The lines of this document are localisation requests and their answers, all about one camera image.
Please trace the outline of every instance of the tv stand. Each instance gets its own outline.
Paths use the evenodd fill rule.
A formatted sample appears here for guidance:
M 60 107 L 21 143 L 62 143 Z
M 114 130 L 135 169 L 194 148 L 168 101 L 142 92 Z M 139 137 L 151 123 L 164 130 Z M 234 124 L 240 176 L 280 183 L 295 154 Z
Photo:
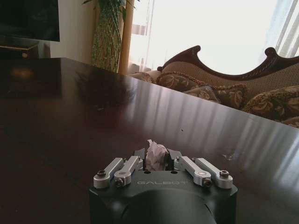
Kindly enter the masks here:
M 0 59 L 37 59 L 39 41 L 0 36 Z

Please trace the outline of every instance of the glossy tabletop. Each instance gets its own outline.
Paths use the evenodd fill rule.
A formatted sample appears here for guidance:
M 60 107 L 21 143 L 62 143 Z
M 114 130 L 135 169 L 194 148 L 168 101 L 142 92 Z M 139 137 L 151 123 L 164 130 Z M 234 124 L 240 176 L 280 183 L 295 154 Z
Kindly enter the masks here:
M 0 61 L 0 223 L 89 223 L 87 188 L 147 139 L 228 170 L 237 223 L 299 223 L 299 130 L 69 59 Z

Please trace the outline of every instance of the white tissue paper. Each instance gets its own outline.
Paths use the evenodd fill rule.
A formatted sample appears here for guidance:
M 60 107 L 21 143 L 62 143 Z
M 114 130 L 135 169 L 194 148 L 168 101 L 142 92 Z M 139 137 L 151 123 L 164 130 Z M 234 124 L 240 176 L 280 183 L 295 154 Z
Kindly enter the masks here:
M 149 148 L 146 153 L 146 169 L 147 170 L 165 170 L 167 149 L 160 144 L 148 140 Z

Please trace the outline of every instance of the white wall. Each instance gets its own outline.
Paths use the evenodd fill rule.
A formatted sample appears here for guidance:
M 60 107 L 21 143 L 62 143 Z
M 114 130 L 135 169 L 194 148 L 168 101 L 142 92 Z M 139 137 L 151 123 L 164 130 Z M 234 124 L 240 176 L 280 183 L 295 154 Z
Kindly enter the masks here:
M 51 57 L 91 63 L 96 1 L 58 0 L 60 42 L 50 43 Z

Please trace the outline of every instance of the sheer curtain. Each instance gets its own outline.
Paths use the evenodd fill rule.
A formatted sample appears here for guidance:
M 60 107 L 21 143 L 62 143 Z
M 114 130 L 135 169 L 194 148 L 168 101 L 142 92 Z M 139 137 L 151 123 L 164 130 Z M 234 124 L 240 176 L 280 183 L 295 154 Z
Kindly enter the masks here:
M 275 47 L 297 55 L 298 0 L 142 0 L 135 1 L 128 73 L 156 70 L 177 53 L 201 46 L 211 69 L 242 74 Z

